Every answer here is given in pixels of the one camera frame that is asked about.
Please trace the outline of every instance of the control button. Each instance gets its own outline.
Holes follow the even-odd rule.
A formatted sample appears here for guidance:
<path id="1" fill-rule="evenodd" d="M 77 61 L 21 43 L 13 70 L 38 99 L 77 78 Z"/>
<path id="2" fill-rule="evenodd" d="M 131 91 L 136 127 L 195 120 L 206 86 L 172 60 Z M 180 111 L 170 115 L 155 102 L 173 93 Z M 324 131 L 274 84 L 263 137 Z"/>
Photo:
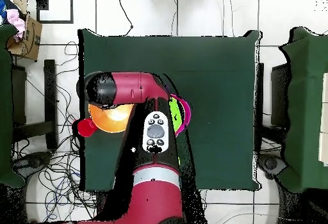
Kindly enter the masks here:
<path id="1" fill-rule="evenodd" d="M 147 129 L 147 135 L 150 138 L 162 138 L 164 137 L 164 133 L 165 133 L 164 129 L 162 128 L 162 126 L 158 124 L 149 126 Z"/>
<path id="2" fill-rule="evenodd" d="M 147 140 L 147 145 L 154 145 L 155 141 L 154 140 Z"/>
<path id="3" fill-rule="evenodd" d="M 157 145 L 158 146 L 163 146 L 164 145 L 164 141 L 163 140 L 157 140 Z"/>

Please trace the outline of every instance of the black frame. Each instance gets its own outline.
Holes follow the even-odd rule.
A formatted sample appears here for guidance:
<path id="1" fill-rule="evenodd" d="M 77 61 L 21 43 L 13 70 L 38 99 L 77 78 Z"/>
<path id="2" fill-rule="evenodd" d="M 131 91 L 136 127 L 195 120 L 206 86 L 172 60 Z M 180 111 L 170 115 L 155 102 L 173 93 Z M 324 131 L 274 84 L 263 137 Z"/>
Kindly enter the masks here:
<path id="1" fill-rule="evenodd" d="M 57 98 L 56 98 L 56 67 L 54 60 L 44 60 L 44 122 L 24 124 L 13 128 L 13 142 L 45 134 L 49 150 L 58 148 L 57 138 Z"/>
<path id="2" fill-rule="evenodd" d="M 37 0 L 37 21 L 41 24 L 73 24 L 73 0 L 70 0 L 70 20 L 40 20 L 40 10 L 49 10 L 49 0 Z"/>

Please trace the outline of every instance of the floor tile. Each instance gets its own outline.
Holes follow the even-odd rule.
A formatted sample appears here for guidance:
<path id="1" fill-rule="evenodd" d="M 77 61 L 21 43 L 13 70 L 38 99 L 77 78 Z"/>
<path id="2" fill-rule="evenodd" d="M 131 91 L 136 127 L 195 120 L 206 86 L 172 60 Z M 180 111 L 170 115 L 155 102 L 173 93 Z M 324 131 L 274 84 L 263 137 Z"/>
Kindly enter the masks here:
<path id="1" fill-rule="evenodd" d="M 243 36 L 257 18 L 258 0 L 179 0 L 179 36 Z"/>
<path id="2" fill-rule="evenodd" d="M 328 164 L 328 134 L 320 133 L 318 160 Z"/>
<path id="3" fill-rule="evenodd" d="M 322 102 L 328 102 L 328 72 L 324 74 L 324 88 L 322 90 Z"/>
<path id="4" fill-rule="evenodd" d="M 328 134 L 328 102 L 322 104 L 320 132 Z"/>
<path id="5" fill-rule="evenodd" d="M 28 0 L 28 9 L 31 17 L 37 20 L 37 0 Z"/>
<path id="6" fill-rule="evenodd" d="M 252 204 L 253 192 L 248 190 L 201 190 L 208 204 Z"/>
<path id="7" fill-rule="evenodd" d="M 86 209 L 88 209 L 92 217 L 96 215 L 95 209 L 85 207 L 74 207 L 70 204 L 57 205 L 56 207 L 50 204 L 47 206 L 47 208 L 44 204 L 26 204 L 28 220 L 37 220 L 38 222 L 43 222 L 45 219 L 47 219 L 49 222 L 61 220 L 89 220 L 91 217 L 89 216 Z"/>
<path id="8" fill-rule="evenodd" d="M 224 0 L 224 35 L 243 36 L 258 30 L 258 0 Z"/>
<path id="9" fill-rule="evenodd" d="M 205 218 L 208 224 L 252 224 L 253 205 L 208 204 Z"/>
<path id="10" fill-rule="evenodd" d="M 222 36 L 222 3 L 223 0 L 179 0 L 178 35 Z"/>
<path id="11" fill-rule="evenodd" d="M 255 191 L 255 204 L 278 204 L 279 194 L 275 180 L 265 178 L 265 173 L 258 169 L 257 180 L 261 184 L 261 189 Z"/>
<path id="12" fill-rule="evenodd" d="M 278 47 L 260 47 L 259 62 L 264 63 L 263 112 L 271 114 L 271 71 L 273 67 L 285 64 L 287 61 Z M 271 124 L 271 117 L 263 115 L 263 123 Z"/>
<path id="13" fill-rule="evenodd" d="M 176 12 L 174 0 L 121 0 L 133 25 L 129 36 L 170 35 Z M 125 35 L 131 27 L 119 0 L 97 0 L 97 34 Z"/>
<path id="14" fill-rule="evenodd" d="M 44 121 L 44 60 L 55 60 L 57 85 L 66 89 L 71 96 L 69 113 L 79 117 L 79 99 L 76 93 L 76 83 L 78 81 L 78 57 L 76 57 L 78 46 L 69 44 L 63 45 L 41 45 L 39 49 L 38 62 L 21 59 L 17 61 L 19 66 L 25 67 L 28 81 L 26 81 L 26 122 L 27 124 Z M 58 88 L 69 100 L 69 95 Z M 66 101 L 60 92 L 57 92 L 57 122 L 64 124 Z"/>
<path id="15" fill-rule="evenodd" d="M 61 143 L 61 141 L 69 135 L 69 128 L 65 127 L 64 131 L 58 135 L 58 144 Z M 45 145 L 45 141 L 39 141 L 38 143 Z M 72 166 L 75 169 L 79 170 L 79 158 L 75 158 L 75 156 L 65 156 L 65 152 L 69 151 L 70 140 L 66 140 L 59 147 L 58 152 L 51 159 L 51 164 L 56 163 L 56 166 L 52 166 L 51 169 L 43 169 L 40 173 L 36 173 L 30 178 L 26 194 L 27 202 L 44 202 L 48 192 L 56 190 L 56 187 L 58 187 L 59 185 L 59 189 L 61 189 L 62 186 L 65 188 L 66 185 L 60 183 L 63 182 L 66 184 L 67 182 L 67 179 L 64 180 L 64 178 L 66 177 L 64 171 L 67 168 L 67 164 L 73 161 Z M 79 176 L 74 175 L 74 180 L 79 183 Z M 47 202 L 50 202 L 53 199 L 52 195 L 53 194 L 51 193 L 47 197 Z"/>
<path id="16" fill-rule="evenodd" d="M 49 0 L 49 10 L 62 11 L 63 4 Z M 68 42 L 78 43 L 78 29 L 87 28 L 95 31 L 95 0 L 73 0 L 74 23 L 73 24 L 42 24 L 41 44 L 67 44 Z M 54 20 L 63 20 L 61 15 L 49 16 Z"/>
<path id="17" fill-rule="evenodd" d="M 328 30 L 327 0 L 259 0 L 261 45 L 288 42 L 290 30 L 303 26 L 322 34 Z"/>
<path id="18" fill-rule="evenodd" d="M 277 224 L 279 205 L 255 205 L 254 224 Z"/>

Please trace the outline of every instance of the dark green table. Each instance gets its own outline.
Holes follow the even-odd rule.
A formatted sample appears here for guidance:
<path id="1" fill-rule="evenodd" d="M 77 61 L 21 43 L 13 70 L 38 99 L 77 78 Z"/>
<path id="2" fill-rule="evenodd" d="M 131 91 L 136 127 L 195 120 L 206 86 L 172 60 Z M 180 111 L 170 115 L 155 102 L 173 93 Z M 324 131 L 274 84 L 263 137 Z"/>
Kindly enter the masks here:
<path id="1" fill-rule="evenodd" d="M 79 66 L 85 75 L 141 71 L 171 81 L 192 107 L 188 131 L 177 138 L 181 168 L 191 160 L 189 136 L 198 189 L 254 190 L 258 189 L 252 179 L 258 39 L 258 31 L 240 38 L 107 37 L 84 29 L 79 33 L 79 56 L 84 59 Z M 87 104 L 84 107 L 88 116 Z M 122 133 L 100 130 L 85 140 L 87 191 L 111 189 L 121 141 Z"/>

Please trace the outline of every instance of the green object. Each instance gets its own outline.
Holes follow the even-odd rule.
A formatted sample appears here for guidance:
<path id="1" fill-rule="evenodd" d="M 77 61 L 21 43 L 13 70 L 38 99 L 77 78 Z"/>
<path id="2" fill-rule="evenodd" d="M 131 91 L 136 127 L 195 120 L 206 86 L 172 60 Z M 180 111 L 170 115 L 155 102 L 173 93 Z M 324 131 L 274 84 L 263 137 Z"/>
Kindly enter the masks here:
<path id="1" fill-rule="evenodd" d="M 318 160 L 328 37 L 296 28 L 281 50 L 290 60 L 292 78 L 288 87 L 290 130 L 284 152 L 289 167 L 278 178 L 294 193 L 306 188 L 328 189 L 328 167 Z"/>
<path id="2" fill-rule="evenodd" d="M 183 122 L 181 113 L 180 113 L 180 109 L 179 109 L 179 106 L 177 105 L 178 102 L 175 98 L 172 98 L 168 102 L 168 104 L 170 105 L 171 116 L 172 116 L 172 121 L 173 121 L 173 129 L 176 132 Z"/>
<path id="3" fill-rule="evenodd" d="M 198 189 L 258 189 L 252 179 L 255 44 L 245 37 L 105 37 L 83 30 L 85 75 L 94 71 L 169 76 L 192 109 L 188 135 Z M 85 141 L 85 189 L 112 188 L 122 135 Z M 181 169 L 190 166 L 186 131 L 177 137 Z"/>
<path id="4" fill-rule="evenodd" d="M 12 59 L 6 45 L 8 39 L 16 32 L 16 28 L 11 24 L 0 26 L 0 94 L 2 94 L 2 111 L 0 115 L 0 184 L 12 188 L 20 188 L 25 185 L 25 180 L 13 172 L 10 166 L 13 140 Z"/>

